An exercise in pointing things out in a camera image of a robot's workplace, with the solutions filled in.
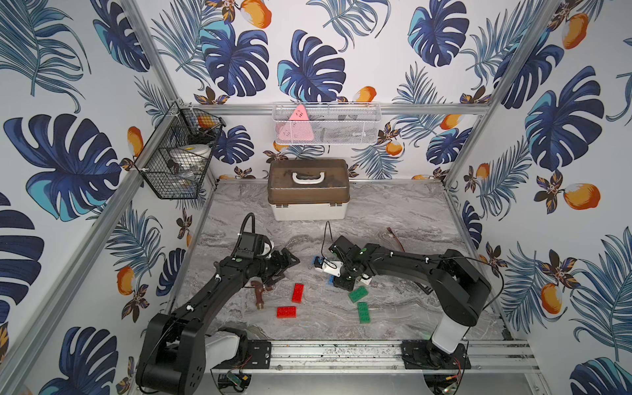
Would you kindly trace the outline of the green lego brick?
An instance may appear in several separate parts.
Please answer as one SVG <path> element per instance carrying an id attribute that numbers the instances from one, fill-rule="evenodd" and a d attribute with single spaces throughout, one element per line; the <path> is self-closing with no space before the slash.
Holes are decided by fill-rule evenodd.
<path id="1" fill-rule="evenodd" d="M 363 298 L 367 297 L 369 294 L 368 290 L 364 286 L 359 286 L 354 291 L 351 291 L 348 294 L 350 301 L 355 304 L 361 301 Z"/>
<path id="2" fill-rule="evenodd" d="M 356 307 L 359 314 L 360 324 L 369 324 L 371 322 L 371 318 L 368 304 L 365 302 L 358 302 Z"/>

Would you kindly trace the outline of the red lego brick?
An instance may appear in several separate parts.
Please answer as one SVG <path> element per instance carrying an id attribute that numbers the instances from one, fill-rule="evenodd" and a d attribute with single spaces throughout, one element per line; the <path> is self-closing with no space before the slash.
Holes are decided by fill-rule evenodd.
<path id="1" fill-rule="evenodd" d="M 297 317 L 296 306 L 282 306 L 276 309 L 278 319 L 295 319 Z"/>
<path id="2" fill-rule="evenodd" d="M 294 287 L 294 291 L 291 297 L 291 302 L 295 304 L 301 304 L 304 294 L 304 285 L 300 283 L 296 283 Z"/>

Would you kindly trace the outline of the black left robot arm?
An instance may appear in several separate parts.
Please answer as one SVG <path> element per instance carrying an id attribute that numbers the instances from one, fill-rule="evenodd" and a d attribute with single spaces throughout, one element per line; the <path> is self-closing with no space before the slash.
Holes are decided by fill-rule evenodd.
<path id="1" fill-rule="evenodd" d="M 251 279 L 273 286 L 299 262 L 288 249 L 275 250 L 266 235 L 258 234 L 255 215 L 248 213 L 235 247 L 216 264 L 214 277 L 174 312 L 150 320 L 138 360 L 138 387 L 195 393 L 207 368 L 207 329 L 217 314 Z"/>

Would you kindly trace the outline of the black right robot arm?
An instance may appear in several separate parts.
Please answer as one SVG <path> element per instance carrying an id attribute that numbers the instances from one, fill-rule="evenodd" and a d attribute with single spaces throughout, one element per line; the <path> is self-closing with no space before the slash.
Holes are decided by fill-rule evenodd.
<path id="1" fill-rule="evenodd" d="M 440 254 L 398 252 L 377 244 L 360 247 L 341 236 L 329 247 L 342 263 L 334 286 L 351 291 L 361 277 L 398 277 L 434 291 L 443 310 L 431 336 L 431 350 L 452 355 L 470 328 L 477 325 L 492 287 L 457 250 Z"/>

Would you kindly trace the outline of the brown lidded storage box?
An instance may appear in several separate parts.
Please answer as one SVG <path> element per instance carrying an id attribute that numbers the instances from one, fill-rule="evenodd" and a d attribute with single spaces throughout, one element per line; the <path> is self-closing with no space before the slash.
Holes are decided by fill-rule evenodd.
<path id="1" fill-rule="evenodd" d="M 273 161 L 268 203 L 280 222 L 342 220 L 350 202 L 342 159 Z"/>

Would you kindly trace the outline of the white object in basket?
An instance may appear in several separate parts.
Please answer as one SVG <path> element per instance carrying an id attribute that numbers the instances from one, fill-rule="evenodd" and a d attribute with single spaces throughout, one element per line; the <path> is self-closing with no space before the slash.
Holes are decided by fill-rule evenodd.
<path id="1" fill-rule="evenodd" d="M 211 154 L 210 146 L 194 144 L 169 150 L 167 164 L 173 171 L 187 171 L 203 167 Z"/>

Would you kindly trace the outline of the pink triangle card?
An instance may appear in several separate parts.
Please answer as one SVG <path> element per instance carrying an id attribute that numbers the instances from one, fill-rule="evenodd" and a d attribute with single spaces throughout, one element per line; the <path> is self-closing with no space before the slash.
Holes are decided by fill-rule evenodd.
<path id="1" fill-rule="evenodd" d="M 278 141 L 281 143 L 307 143 L 314 141 L 314 130 L 307 109 L 298 105 L 288 120 L 276 125 Z"/>

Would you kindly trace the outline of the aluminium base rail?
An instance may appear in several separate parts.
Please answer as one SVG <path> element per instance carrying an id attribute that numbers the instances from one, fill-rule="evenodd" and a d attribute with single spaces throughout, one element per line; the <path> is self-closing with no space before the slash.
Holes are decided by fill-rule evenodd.
<path id="1" fill-rule="evenodd" d="M 177 372 L 197 377 L 210 369 L 272 373 L 428 373 L 538 374 L 540 368 L 525 341 L 463 341 L 453 356 L 437 365 L 426 360 L 421 341 L 262 341 L 241 346 L 236 337 L 207 339 L 184 362 L 168 348 L 144 373 L 160 377 Z"/>

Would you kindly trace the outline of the white mesh wall basket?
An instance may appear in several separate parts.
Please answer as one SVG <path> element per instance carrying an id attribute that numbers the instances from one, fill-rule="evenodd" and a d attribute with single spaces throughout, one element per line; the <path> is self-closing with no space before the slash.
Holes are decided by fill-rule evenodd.
<path id="1" fill-rule="evenodd" d="M 277 124 L 289 119 L 298 105 L 307 109 L 314 130 L 314 141 L 307 143 L 281 143 L 281 145 L 361 145 L 375 143 L 378 138 L 381 108 L 372 103 L 305 103 L 276 104 L 272 119 Z"/>

